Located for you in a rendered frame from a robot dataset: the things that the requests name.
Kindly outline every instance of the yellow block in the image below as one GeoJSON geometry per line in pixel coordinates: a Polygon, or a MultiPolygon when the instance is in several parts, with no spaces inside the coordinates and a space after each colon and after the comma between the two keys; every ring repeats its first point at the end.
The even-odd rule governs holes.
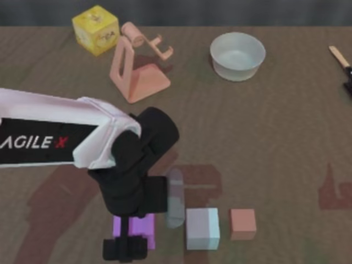
{"type": "Polygon", "coordinates": [[[76,39],[95,56],[114,47],[120,36],[116,16],[96,5],[72,18],[76,39]]]}

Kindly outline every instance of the block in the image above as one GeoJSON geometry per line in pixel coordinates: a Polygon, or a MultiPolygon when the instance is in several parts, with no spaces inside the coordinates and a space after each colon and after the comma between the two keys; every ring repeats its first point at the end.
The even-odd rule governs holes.
{"type": "Polygon", "coordinates": [[[185,221],[183,174],[179,169],[172,169],[166,176],[168,180],[166,224],[168,228],[178,228],[185,221]]]}
{"type": "MultiPolygon", "coordinates": [[[[113,236],[120,236],[121,218],[113,218],[113,236]]],[[[155,249],[155,215],[147,214],[144,218],[130,217],[128,236],[141,235],[148,240],[148,249],[155,249]]]]}
{"type": "Polygon", "coordinates": [[[96,5],[72,18],[77,42],[98,56],[114,47],[120,37],[116,16],[96,5]]]}
{"type": "Polygon", "coordinates": [[[187,250],[217,250],[220,227],[217,208],[186,209],[187,250]]]}
{"type": "Polygon", "coordinates": [[[257,232],[253,209],[231,209],[231,240],[251,240],[257,232]]]}

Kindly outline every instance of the bowl rim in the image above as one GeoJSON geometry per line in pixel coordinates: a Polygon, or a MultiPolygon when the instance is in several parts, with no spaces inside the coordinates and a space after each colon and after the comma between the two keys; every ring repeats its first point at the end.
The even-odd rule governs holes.
{"type": "Polygon", "coordinates": [[[263,43],[257,39],[256,37],[252,36],[252,35],[249,35],[247,33],[243,33],[243,32],[237,32],[237,31],[232,31],[232,32],[227,32],[227,33],[224,33],[224,34],[221,34],[219,36],[217,36],[210,44],[210,55],[212,57],[212,59],[219,65],[221,65],[222,67],[226,68],[226,69],[230,69],[230,70],[236,70],[236,71],[239,71],[239,72],[243,72],[243,71],[247,71],[247,70],[253,70],[257,67],[259,67],[265,60],[266,58],[266,49],[263,45],[263,43]],[[259,60],[259,62],[255,63],[254,66],[251,66],[247,69],[238,69],[236,67],[228,67],[228,66],[225,66],[224,64],[220,63],[219,60],[217,59],[216,56],[214,56],[213,54],[213,48],[216,44],[216,42],[218,42],[221,38],[225,37],[225,36],[228,36],[228,35],[242,35],[242,36],[245,36],[245,37],[248,37],[252,40],[254,40],[258,45],[259,47],[262,49],[263,51],[263,58],[261,60],[259,60]]]}

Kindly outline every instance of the robotic arm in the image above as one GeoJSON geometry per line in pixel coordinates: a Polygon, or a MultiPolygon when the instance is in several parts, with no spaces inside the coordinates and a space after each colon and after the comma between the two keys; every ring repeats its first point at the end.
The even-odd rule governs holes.
{"type": "Polygon", "coordinates": [[[166,177],[147,172],[178,139],[175,124],[157,108],[134,116],[93,98],[0,88],[0,167],[87,168],[107,210],[122,220],[117,253],[108,259],[146,257],[146,241],[127,236],[128,218],[167,211],[166,177]]]}

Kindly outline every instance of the white cube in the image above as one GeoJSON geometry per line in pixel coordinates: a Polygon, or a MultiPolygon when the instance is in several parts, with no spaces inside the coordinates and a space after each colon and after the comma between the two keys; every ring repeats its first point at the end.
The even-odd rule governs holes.
{"type": "Polygon", "coordinates": [[[186,239],[188,250],[217,250],[220,242],[218,209],[188,208],[186,239]]]}

